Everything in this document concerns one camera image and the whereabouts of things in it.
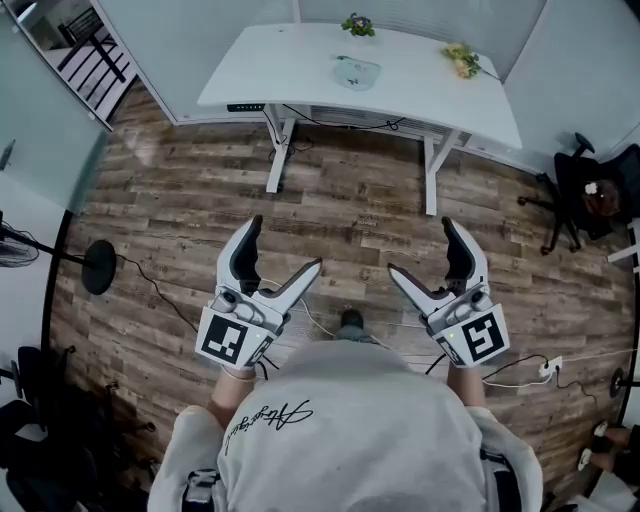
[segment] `sleeve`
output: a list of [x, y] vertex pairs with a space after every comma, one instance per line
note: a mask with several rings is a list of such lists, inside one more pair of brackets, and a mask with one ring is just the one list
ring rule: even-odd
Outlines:
[[176, 418], [173, 435], [149, 493], [149, 512], [182, 510], [189, 474], [218, 469], [224, 431], [205, 408], [189, 406]]
[[523, 512], [539, 512], [542, 507], [542, 469], [533, 449], [513, 435], [484, 407], [467, 407], [482, 432], [482, 447], [503, 455], [518, 480]]

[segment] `desk frame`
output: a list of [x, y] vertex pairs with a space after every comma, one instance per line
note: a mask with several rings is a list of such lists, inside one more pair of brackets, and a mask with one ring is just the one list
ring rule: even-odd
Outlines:
[[[267, 117], [267, 129], [269, 130], [271, 142], [273, 142], [273, 147], [275, 149], [273, 164], [271, 165], [271, 172], [269, 173], [269, 180], [267, 181], [267, 192], [272, 194], [276, 194], [278, 192], [280, 180], [284, 171], [284, 165], [287, 160], [289, 144], [291, 143], [293, 127], [296, 123], [295, 118], [287, 117], [283, 126], [276, 107], [277, 105], [273, 103], [268, 103], [264, 107], [264, 114]], [[460, 137], [460, 133], [460, 130], [448, 130], [447, 134], [442, 138], [442, 141], [437, 146], [430, 135], [423, 136], [426, 198], [425, 213], [427, 215], [434, 216], [437, 214], [436, 174]]]

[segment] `electric fan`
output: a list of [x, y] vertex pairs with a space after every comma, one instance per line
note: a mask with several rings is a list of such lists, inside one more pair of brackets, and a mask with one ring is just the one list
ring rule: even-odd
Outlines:
[[26, 231], [14, 229], [3, 222], [0, 211], [0, 267], [30, 265], [38, 258], [39, 251], [82, 265], [82, 284], [93, 295], [106, 292], [116, 273], [116, 251], [106, 240], [93, 242], [84, 258], [78, 258], [41, 244]]

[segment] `fan base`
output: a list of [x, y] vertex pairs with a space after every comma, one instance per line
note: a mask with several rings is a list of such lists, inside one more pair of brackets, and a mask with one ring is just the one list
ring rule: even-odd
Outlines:
[[106, 240], [93, 242], [85, 253], [91, 267], [82, 267], [82, 284], [92, 295], [102, 295], [116, 274], [116, 251]]

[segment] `black cable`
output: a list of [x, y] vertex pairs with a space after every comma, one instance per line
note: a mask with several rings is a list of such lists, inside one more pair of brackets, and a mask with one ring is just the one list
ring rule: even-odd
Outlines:
[[589, 397], [589, 398], [593, 398], [593, 402], [596, 405], [596, 409], [598, 411], [600, 411], [600, 407], [598, 407], [598, 399], [596, 398], [596, 396], [592, 395], [591, 393], [587, 393], [585, 391], [585, 389], [584, 389], [584, 384], [582, 384], [582, 382], [580, 382], [579, 380], [571, 381], [566, 386], [561, 386], [560, 385], [560, 367], [556, 366], [556, 386], [558, 387], [558, 389], [567, 389], [567, 388], [570, 388], [571, 386], [573, 386], [574, 384], [577, 384], [578, 386], [580, 386], [580, 391], [582, 391], [582, 394], [584, 396]]
[[262, 356], [264, 358], [264, 360], [269, 363], [271, 366], [273, 366], [276, 370], [279, 370], [280, 368], [271, 360], [269, 359], [267, 356], [263, 355]]
[[264, 380], [269, 380], [269, 375], [267, 374], [267, 367], [264, 364], [262, 364], [262, 361], [258, 361], [256, 364], [262, 368], [262, 371], [264, 372]]
[[433, 370], [433, 369], [436, 367], [436, 365], [437, 365], [440, 361], [442, 361], [445, 357], [447, 357], [447, 354], [442, 354], [438, 359], [436, 359], [436, 360], [433, 362], [433, 364], [432, 364], [431, 366], [429, 366], [429, 369], [428, 369], [426, 372], [424, 372], [424, 374], [425, 374], [425, 375], [429, 375], [429, 374], [431, 373], [431, 370]]
[[502, 82], [502, 80], [500, 80], [496, 75], [494, 75], [493, 73], [489, 73], [486, 69], [480, 68], [480, 71], [482, 71], [485, 75], [489, 75], [491, 78], [495, 78], [498, 82]]
[[128, 261], [129, 263], [133, 263], [136, 267], [138, 267], [138, 270], [140, 271], [140, 275], [141, 275], [142, 277], [144, 277], [147, 281], [149, 281], [151, 284], [153, 284], [153, 286], [155, 286], [155, 288], [156, 288], [156, 292], [158, 293], [158, 295], [160, 296], [160, 298], [161, 298], [162, 300], [164, 300], [165, 302], [167, 302], [167, 304], [169, 304], [169, 305], [170, 305], [170, 306], [175, 310], [175, 312], [178, 314], [178, 316], [179, 316], [180, 318], [182, 318], [182, 320], [184, 320], [187, 324], [189, 324], [189, 327], [191, 327], [191, 328], [194, 330], [194, 332], [198, 332], [198, 329], [196, 329], [196, 327], [195, 327], [191, 322], [189, 322], [189, 320], [187, 320], [187, 319], [182, 315], [182, 313], [180, 313], [180, 310], [176, 307], [176, 305], [175, 305], [173, 302], [171, 302], [169, 299], [167, 299], [167, 298], [162, 294], [162, 292], [160, 291], [160, 288], [158, 288], [158, 284], [157, 284], [153, 279], [151, 279], [151, 278], [149, 278], [149, 277], [147, 277], [147, 276], [145, 275], [145, 273], [144, 273], [144, 272], [143, 272], [143, 270], [142, 270], [142, 267], [140, 266], [140, 264], [139, 264], [137, 261], [130, 260], [129, 258], [124, 257], [122, 254], [117, 254], [116, 256], [120, 256], [123, 260]]
[[533, 359], [534, 357], [542, 357], [545, 360], [545, 362], [547, 363], [547, 367], [549, 366], [549, 358], [547, 356], [545, 356], [543, 354], [532, 354], [530, 356], [523, 357], [522, 359], [518, 359], [517, 361], [513, 361], [512, 363], [505, 364], [504, 366], [498, 368], [495, 372], [490, 373], [489, 375], [486, 375], [485, 377], [483, 377], [483, 380], [487, 380], [489, 377], [493, 377], [496, 373], [500, 373], [502, 370], [506, 370], [507, 368], [509, 368], [509, 367], [511, 367], [511, 366], [513, 366], [515, 364], [521, 363], [523, 361], [527, 361], [529, 359]]
[[[306, 140], [311, 145], [308, 148], [304, 148], [304, 149], [300, 149], [299, 147], [295, 146], [293, 143], [285, 144], [287, 146], [287, 156], [285, 158], [285, 162], [289, 160], [289, 158], [291, 158], [296, 153], [304, 153], [305, 151], [309, 151], [310, 149], [313, 149], [313, 147], [315, 146], [315, 142], [313, 142], [309, 138], [307, 138]], [[275, 155], [275, 153], [276, 153], [276, 148], [273, 148], [269, 153], [269, 157], [268, 157], [269, 163], [273, 163], [273, 156]]]
[[[269, 116], [267, 115], [267, 113], [263, 110], [262, 113], [264, 114], [264, 117], [267, 118], [267, 121], [269, 121], [269, 124], [271, 125], [271, 129], [273, 130], [273, 137], [275, 138], [276, 136], [276, 127], [273, 126], [273, 123], [271, 122], [271, 119], [269, 118]], [[276, 139], [276, 144], [278, 144], [279, 146], [284, 144], [287, 141], [287, 137], [285, 135], [284, 139], [282, 139], [282, 142], [280, 142], [278, 139]]]
[[393, 121], [393, 122], [386, 121], [385, 124], [381, 124], [380, 126], [353, 126], [353, 125], [349, 125], [349, 124], [337, 124], [337, 125], [334, 125], [334, 124], [321, 123], [319, 121], [311, 119], [310, 117], [305, 116], [302, 112], [299, 112], [295, 108], [290, 107], [286, 103], [283, 103], [282, 106], [288, 108], [289, 110], [291, 110], [293, 112], [295, 112], [296, 114], [298, 114], [300, 117], [303, 117], [307, 121], [311, 121], [313, 124], [317, 124], [318, 126], [327, 126], [329, 128], [342, 128], [344, 130], [375, 130], [375, 129], [378, 129], [378, 128], [389, 128], [390, 130], [395, 132], [395, 131], [398, 131], [398, 129], [400, 128], [398, 126], [398, 123], [401, 123], [402, 121], [404, 121], [406, 119], [406, 117], [401, 117], [397, 121]]

